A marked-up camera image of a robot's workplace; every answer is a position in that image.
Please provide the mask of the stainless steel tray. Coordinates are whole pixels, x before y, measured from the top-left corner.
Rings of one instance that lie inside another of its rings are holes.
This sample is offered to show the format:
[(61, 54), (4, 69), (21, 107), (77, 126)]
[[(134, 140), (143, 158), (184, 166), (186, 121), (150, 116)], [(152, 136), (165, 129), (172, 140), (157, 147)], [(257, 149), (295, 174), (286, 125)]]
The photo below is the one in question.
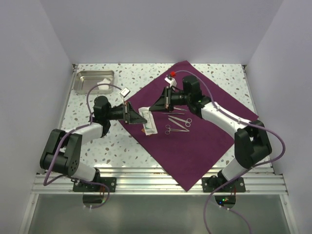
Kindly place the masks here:
[(113, 70), (89, 70), (89, 71), (79, 71), (75, 76), (74, 90), (80, 94), (87, 94), (92, 87), (97, 85), (98, 82), (102, 81), (104, 78), (110, 79), (111, 84), (114, 84), (115, 73)]

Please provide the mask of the metal tweezers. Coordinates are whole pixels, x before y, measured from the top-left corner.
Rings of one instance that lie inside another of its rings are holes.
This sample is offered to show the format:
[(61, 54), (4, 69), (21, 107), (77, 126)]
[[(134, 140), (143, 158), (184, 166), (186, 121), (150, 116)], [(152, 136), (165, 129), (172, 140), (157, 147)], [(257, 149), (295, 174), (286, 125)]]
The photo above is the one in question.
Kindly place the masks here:
[(171, 121), (172, 123), (176, 124), (177, 126), (181, 127), (182, 129), (189, 131), (186, 127), (182, 126), (181, 124), (179, 124), (178, 122), (176, 122), (172, 118), (168, 118), (168, 120)]

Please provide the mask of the white suture packet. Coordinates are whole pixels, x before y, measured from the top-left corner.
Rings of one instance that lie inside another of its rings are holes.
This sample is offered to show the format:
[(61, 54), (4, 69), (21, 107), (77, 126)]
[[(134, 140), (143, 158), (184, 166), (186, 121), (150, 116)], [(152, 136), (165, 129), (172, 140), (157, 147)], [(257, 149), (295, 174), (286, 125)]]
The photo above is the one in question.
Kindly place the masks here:
[(143, 124), (145, 135), (156, 135), (158, 131), (153, 114), (151, 111), (149, 111), (149, 107), (141, 107), (138, 109), (138, 111), (139, 114), (147, 121), (147, 123)]

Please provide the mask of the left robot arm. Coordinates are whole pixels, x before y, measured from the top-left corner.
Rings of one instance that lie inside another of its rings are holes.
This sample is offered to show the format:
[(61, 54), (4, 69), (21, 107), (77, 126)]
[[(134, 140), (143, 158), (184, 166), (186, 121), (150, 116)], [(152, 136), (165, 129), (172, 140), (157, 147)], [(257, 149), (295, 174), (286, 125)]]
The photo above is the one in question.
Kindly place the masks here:
[(72, 130), (51, 131), (40, 159), (40, 167), (47, 171), (44, 186), (55, 181), (49, 179), (51, 172), (55, 172), (60, 174), (57, 178), (66, 176), (78, 179), (84, 182), (88, 190), (97, 191), (101, 187), (98, 169), (80, 162), (81, 147), (107, 135), (111, 120), (124, 121), (126, 124), (147, 123), (147, 120), (133, 109), (130, 102), (125, 101), (113, 107), (107, 97), (97, 97), (89, 123)]

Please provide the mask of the white gauze pad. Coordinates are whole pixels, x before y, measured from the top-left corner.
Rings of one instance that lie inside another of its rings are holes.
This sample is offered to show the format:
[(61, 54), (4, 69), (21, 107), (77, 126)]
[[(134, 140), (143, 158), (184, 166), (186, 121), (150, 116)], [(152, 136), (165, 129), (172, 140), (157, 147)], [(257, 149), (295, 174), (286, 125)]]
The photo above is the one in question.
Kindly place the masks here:
[(99, 90), (109, 90), (110, 84), (102, 84), (102, 81), (97, 83)]
[(104, 78), (104, 79), (102, 80), (102, 84), (111, 84), (111, 80), (110, 80), (110, 79)]

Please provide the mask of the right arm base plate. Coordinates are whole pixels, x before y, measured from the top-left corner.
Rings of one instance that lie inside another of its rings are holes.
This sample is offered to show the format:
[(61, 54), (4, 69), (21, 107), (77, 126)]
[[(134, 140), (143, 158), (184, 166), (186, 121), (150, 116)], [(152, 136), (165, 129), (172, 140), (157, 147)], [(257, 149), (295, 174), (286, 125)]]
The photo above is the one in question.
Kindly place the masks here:
[(211, 193), (219, 186), (221, 188), (217, 191), (219, 193), (244, 193), (246, 192), (245, 182), (242, 177), (236, 179), (234, 182), (230, 182), (229, 184), (221, 178), (215, 175), (210, 177), (202, 177), (201, 178), (202, 191), (204, 193)]

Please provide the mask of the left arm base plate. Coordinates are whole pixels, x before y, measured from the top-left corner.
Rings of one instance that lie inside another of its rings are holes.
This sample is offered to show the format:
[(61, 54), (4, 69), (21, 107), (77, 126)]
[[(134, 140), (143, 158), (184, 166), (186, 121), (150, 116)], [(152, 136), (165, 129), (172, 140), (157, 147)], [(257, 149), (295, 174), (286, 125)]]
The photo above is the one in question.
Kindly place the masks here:
[(76, 193), (100, 193), (116, 191), (117, 178), (116, 177), (100, 177), (96, 181), (79, 181), (73, 185), (73, 192)]

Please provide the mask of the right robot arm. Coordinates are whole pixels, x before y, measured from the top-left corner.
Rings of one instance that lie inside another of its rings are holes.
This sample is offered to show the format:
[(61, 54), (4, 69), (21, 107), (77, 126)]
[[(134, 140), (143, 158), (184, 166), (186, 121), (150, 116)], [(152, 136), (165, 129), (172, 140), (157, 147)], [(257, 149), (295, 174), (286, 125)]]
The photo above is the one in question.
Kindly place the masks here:
[(176, 105), (186, 105), (192, 114), (211, 122), (234, 139), (234, 159), (209, 179), (210, 185), (229, 191), (243, 173), (271, 154), (272, 147), (264, 124), (260, 120), (240, 120), (233, 113), (222, 110), (212, 96), (203, 95), (196, 76), (186, 76), (182, 82), (182, 90), (165, 87), (149, 110), (168, 112)]

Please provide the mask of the hemostat clamp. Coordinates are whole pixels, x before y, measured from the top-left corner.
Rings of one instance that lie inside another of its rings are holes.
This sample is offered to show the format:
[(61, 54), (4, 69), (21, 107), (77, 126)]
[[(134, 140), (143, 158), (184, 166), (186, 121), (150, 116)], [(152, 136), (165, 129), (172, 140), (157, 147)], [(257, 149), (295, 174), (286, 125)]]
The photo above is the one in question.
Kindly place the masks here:
[(166, 125), (165, 128), (166, 128), (166, 131), (165, 131), (166, 135), (169, 135), (171, 132), (189, 132), (189, 130), (187, 130), (187, 129), (174, 129), (174, 128), (171, 128), (170, 125)]

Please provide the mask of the purple cloth drape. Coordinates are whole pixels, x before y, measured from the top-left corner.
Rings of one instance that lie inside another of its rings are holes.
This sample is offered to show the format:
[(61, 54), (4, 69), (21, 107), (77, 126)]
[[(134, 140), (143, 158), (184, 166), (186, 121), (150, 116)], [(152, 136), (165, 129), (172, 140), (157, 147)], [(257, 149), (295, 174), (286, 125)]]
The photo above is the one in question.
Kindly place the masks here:
[[(167, 86), (164, 80), (170, 72), (177, 72), (178, 87), (182, 88), (182, 79), (193, 73), (204, 83), (200, 86), (204, 95), (212, 94), (213, 99), (222, 108), (248, 120), (257, 120), (258, 116), (229, 93), (208, 79), (188, 61), (176, 63), (162, 75), (140, 89), (128, 100), (133, 108), (152, 106)], [(200, 119), (187, 112), (185, 118), (191, 118), (189, 132), (165, 134), (169, 124), (167, 115), (153, 112), (158, 133), (147, 136), (140, 124), (124, 124), (129, 134), (157, 161), (157, 163), (186, 191), (190, 190), (217, 161), (232, 147), (234, 140), (215, 124)]]

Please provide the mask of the metal scissors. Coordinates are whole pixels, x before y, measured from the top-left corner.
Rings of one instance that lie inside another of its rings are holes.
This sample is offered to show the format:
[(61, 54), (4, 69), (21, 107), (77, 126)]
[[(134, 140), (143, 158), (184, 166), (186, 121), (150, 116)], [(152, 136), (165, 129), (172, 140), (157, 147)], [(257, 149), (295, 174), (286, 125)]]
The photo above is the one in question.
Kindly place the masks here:
[(169, 116), (169, 117), (172, 118), (172, 119), (184, 122), (186, 127), (190, 127), (191, 126), (192, 119), (190, 119), (190, 118), (181, 119), (181, 118), (178, 118), (178, 117), (175, 117), (175, 116)]

